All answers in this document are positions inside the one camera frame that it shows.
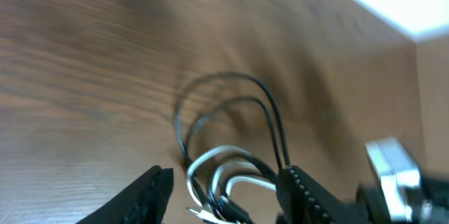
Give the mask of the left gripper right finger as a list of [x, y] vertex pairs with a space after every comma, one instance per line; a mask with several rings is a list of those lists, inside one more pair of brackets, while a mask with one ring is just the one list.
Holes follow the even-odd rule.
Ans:
[[276, 197], [287, 224], [360, 224], [368, 220], [338, 200], [297, 166], [282, 169]]

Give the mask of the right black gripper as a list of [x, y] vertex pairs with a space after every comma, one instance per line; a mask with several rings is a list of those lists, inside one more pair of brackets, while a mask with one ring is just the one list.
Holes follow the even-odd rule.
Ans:
[[448, 223], [448, 179], [424, 176], [416, 188], [402, 187], [408, 220], [393, 220], [387, 208], [387, 193], [380, 186], [361, 185], [356, 192], [354, 208], [371, 223]]

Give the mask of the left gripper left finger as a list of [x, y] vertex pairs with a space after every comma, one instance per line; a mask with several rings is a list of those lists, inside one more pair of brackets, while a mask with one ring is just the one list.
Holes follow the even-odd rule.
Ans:
[[155, 165], [79, 224], [161, 224], [173, 188], [173, 169]]

